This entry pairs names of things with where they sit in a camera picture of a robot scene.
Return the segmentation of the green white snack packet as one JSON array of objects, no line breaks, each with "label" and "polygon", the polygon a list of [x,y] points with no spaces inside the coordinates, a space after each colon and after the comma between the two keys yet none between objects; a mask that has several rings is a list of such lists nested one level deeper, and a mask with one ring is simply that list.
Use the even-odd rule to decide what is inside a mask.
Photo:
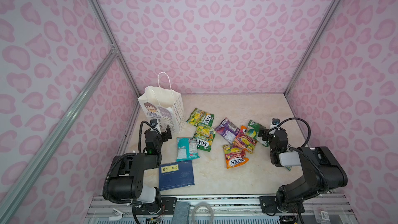
[{"label": "green white snack packet", "polygon": [[264,141],[264,134],[262,136],[262,140],[258,140],[258,132],[260,129],[265,130],[266,127],[262,126],[261,124],[253,121],[253,120],[249,120],[248,125],[247,125],[247,131],[246,134],[254,139],[256,139],[258,142],[260,142],[263,146],[265,147],[269,147],[269,141],[266,142]]}]

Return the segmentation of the orange red fruit packet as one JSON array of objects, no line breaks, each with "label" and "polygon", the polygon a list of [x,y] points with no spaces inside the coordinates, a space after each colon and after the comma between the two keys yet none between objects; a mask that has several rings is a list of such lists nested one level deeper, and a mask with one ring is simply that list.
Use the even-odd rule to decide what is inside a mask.
[{"label": "orange red fruit packet", "polygon": [[235,137],[233,141],[233,145],[240,147],[249,154],[253,154],[256,148],[257,140],[248,136],[246,134],[246,131],[247,127],[242,125],[238,135]]}]

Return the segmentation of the teal white snack packet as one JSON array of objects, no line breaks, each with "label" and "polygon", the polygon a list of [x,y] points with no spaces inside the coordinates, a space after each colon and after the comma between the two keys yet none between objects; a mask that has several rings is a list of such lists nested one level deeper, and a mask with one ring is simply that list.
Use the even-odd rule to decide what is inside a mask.
[{"label": "teal white snack packet", "polygon": [[176,161],[189,161],[200,158],[197,142],[193,138],[177,138]]}]

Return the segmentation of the white printed paper bag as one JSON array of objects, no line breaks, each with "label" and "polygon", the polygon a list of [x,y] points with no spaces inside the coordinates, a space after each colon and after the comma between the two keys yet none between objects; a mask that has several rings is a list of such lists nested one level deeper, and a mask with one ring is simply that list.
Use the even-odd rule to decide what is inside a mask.
[{"label": "white printed paper bag", "polygon": [[173,133],[180,133],[184,125],[184,106],[179,92],[160,85],[148,86],[138,98],[138,102],[148,121],[157,120],[160,129],[170,128]]}]

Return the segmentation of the orange Fox's candy packet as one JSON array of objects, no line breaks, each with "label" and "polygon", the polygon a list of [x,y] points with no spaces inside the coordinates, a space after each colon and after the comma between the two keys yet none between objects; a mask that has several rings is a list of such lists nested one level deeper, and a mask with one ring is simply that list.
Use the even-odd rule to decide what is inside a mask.
[{"label": "orange Fox's candy packet", "polygon": [[249,161],[246,151],[239,146],[228,144],[223,145],[222,148],[227,169],[240,167]]}]

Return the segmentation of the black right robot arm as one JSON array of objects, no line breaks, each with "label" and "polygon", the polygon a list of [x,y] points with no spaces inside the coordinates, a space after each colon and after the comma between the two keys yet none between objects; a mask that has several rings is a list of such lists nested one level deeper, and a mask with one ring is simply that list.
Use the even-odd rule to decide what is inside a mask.
[{"label": "black right robot arm", "polygon": [[288,134],[282,125],[291,119],[280,121],[274,118],[271,128],[260,127],[259,135],[268,142],[271,163],[276,167],[300,167],[303,175],[295,181],[282,185],[275,198],[260,197],[262,213],[276,216],[279,213],[304,213],[306,200],[321,196],[330,190],[347,186],[348,177],[338,160],[326,146],[307,146],[312,130],[301,118],[295,118],[307,127],[307,137],[300,147],[289,144]]}]

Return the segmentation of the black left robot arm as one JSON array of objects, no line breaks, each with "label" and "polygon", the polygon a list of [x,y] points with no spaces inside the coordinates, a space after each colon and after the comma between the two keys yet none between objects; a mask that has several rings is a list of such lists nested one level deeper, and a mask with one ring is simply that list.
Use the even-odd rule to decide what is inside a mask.
[{"label": "black left robot arm", "polygon": [[105,177],[103,198],[115,204],[138,208],[150,214],[163,211],[160,190],[144,183],[144,172],[157,169],[162,161],[162,146],[172,138],[169,125],[161,131],[157,120],[142,121],[138,135],[138,152],[115,156]]}]

